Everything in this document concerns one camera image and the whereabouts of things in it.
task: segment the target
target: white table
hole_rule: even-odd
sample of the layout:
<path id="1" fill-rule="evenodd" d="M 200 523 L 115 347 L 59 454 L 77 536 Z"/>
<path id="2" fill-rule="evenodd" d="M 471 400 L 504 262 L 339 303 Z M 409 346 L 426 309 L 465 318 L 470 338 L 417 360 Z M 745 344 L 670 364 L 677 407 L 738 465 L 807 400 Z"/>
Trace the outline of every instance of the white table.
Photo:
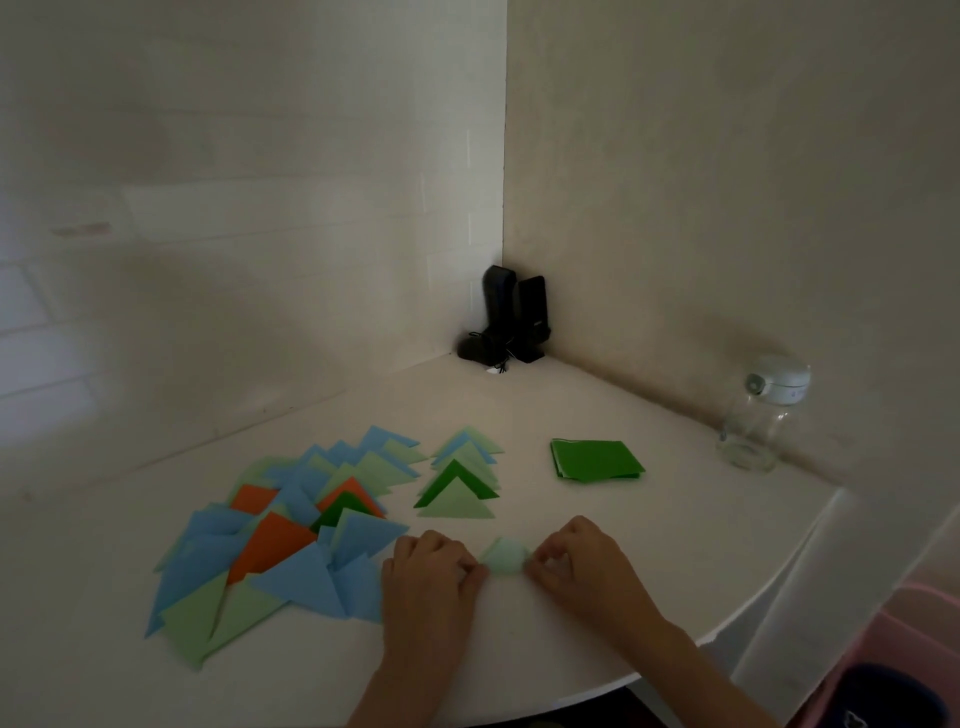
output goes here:
<path id="1" fill-rule="evenodd" d="M 270 728 L 346 722 L 380 654 L 378 625 L 287 607 L 187 667 L 160 635 L 143 639 L 156 559 L 189 513 L 223 499 L 268 453 L 356 442 L 371 425 L 432 450 L 460 425 L 504 448 L 495 520 L 418 518 L 424 479 L 383 499 L 411 533 L 438 528 L 478 553 L 498 535 L 536 546 L 576 514 L 611 533 L 663 612 L 698 642 L 758 595 L 789 559 L 832 489 L 793 468 L 743 473 L 707 428 L 557 361 L 503 376 L 445 356 L 5 519 L 0 533 L 0 723 L 98 728 Z M 558 480 L 553 437 L 621 439 L 639 482 Z M 428 463 L 419 466 L 430 473 Z M 524 577 L 493 578 L 466 663 L 438 720 L 471 725 L 531 715 L 636 676 Z"/>

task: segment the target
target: jar lid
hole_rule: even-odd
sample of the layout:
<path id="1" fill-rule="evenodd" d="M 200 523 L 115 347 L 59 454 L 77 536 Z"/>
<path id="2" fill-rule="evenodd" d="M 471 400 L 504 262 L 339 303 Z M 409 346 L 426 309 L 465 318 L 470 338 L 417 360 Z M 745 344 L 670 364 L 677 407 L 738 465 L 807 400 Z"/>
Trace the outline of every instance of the jar lid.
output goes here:
<path id="1" fill-rule="evenodd" d="M 744 386 L 751 395 L 771 404 L 796 404 L 806 396 L 810 368 L 799 359 L 779 354 L 761 356 Z"/>

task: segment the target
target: stack of green paper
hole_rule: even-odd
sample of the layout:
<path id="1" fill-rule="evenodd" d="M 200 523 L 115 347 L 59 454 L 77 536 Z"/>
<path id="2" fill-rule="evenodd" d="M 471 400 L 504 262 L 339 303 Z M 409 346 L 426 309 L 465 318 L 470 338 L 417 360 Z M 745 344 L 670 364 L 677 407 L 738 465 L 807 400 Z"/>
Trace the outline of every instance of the stack of green paper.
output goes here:
<path id="1" fill-rule="evenodd" d="M 551 440 L 557 476 L 594 483 L 632 479 L 645 473 L 642 465 L 619 440 Z"/>

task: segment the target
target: dark blue object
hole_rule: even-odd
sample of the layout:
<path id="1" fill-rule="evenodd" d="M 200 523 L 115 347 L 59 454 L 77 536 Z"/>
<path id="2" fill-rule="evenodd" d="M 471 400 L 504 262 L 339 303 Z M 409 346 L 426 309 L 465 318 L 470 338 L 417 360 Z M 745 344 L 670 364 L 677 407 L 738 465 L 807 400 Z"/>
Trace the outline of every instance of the dark blue object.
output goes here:
<path id="1" fill-rule="evenodd" d="M 847 670 L 817 728 L 942 728 L 944 702 L 907 674 L 883 665 Z"/>

